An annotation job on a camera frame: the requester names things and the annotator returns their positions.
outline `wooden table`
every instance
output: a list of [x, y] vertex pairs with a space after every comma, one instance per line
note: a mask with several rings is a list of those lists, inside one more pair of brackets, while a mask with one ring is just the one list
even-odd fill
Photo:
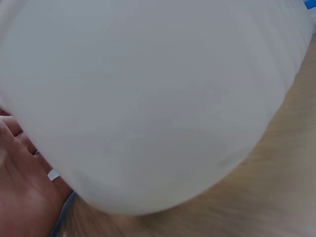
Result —
[[61, 236], [316, 237], [316, 38], [265, 135], [219, 184], [138, 218], [108, 216], [77, 199]]

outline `plastic jug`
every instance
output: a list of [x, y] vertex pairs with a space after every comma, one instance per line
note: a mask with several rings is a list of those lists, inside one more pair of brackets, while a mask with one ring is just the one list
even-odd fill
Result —
[[88, 203], [156, 212], [247, 156], [313, 27], [302, 0], [2, 0], [0, 103]]

